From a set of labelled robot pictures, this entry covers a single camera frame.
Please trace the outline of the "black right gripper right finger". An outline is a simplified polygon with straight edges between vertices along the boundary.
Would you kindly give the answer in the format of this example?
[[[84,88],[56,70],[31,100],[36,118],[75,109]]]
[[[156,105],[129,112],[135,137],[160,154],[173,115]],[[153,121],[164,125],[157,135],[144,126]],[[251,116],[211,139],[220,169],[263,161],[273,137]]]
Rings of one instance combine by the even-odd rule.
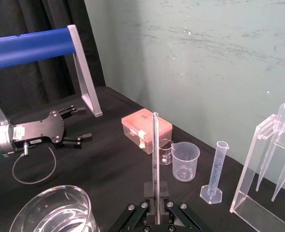
[[[160,183],[159,216],[161,232],[206,232],[207,224],[186,202],[169,199],[168,184]]]

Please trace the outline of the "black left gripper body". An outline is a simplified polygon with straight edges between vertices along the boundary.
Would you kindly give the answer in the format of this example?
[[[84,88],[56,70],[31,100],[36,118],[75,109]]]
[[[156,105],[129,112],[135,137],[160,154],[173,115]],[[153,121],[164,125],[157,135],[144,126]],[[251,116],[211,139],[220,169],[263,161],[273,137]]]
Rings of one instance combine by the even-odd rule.
[[[60,112],[52,110],[41,120],[14,125],[13,143],[21,147],[25,142],[31,145],[48,139],[53,144],[62,141],[65,131],[64,119]]]

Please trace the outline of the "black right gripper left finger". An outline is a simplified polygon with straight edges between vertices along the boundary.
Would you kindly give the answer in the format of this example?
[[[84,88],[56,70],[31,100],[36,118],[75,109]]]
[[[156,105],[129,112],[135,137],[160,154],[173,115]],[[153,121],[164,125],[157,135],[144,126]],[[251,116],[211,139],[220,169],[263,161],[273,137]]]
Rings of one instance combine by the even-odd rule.
[[[153,203],[151,182],[144,183],[144,198],[140,204],[128,204],[108,231],[151,232],[151,225],[147,223],[147,214],[151,213]]]

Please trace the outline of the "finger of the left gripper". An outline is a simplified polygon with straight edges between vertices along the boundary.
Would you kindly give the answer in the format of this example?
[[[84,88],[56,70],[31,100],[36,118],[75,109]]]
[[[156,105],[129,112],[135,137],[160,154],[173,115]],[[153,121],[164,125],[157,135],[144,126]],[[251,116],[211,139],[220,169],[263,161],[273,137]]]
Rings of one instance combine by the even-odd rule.
[[[59,109],[58,112],[62,118],[69,118],[86,114],[86,108],[76,108],[74,105],[71,105],[69,108]]]
[[[83,142],[92,140],[92,133],[83,134],[76,137],[63,137],[60,146],[72,146],[73,148],[81,148]]]

